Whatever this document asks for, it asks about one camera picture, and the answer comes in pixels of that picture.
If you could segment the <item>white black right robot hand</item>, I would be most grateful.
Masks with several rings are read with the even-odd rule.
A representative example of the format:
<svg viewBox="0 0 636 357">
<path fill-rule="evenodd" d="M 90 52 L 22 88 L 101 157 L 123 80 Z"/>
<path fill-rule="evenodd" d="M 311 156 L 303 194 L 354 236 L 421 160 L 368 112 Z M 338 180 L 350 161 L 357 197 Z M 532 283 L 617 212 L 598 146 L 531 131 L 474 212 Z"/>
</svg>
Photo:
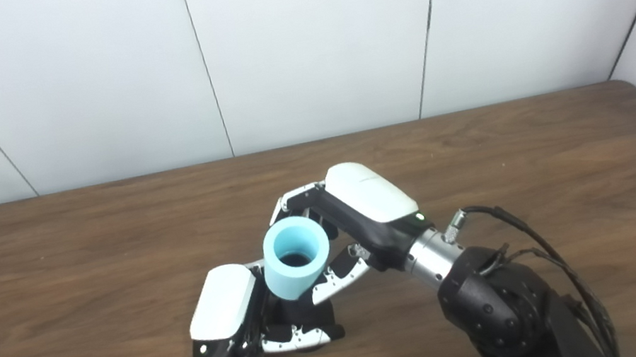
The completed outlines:
<svg viewBox="0 0 636 357">
<path fill-rule="evenodd" d="M 365 165 L 339 163 L 324 180 L 286 192 L 277 200 L 270 225 L 291 216 L 313 220 L 328 238 L 340 232 L 353 240 L 302 295 L 318 306 L 355 283 L 368 269 L 394 269 L 419 279 L 439 278 L 417 264 L 436 230 L 404 191 Z"/>
</svg>

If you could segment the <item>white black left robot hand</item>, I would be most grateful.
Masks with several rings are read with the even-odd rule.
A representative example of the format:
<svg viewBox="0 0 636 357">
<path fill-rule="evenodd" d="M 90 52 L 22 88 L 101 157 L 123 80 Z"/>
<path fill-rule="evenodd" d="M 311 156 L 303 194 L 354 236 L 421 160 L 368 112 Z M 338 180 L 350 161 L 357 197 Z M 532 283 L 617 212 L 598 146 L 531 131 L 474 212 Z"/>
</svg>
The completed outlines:
<svg viewBox="0 0 636 357">
<path fill-rule="evenodd" d="M 283 300 L 265 283 L 261 260 L 208 271 L 190 321 L 192 357 L 263 357 L 316 351 L 345 337 L 332 303 Z"/>
</svg>

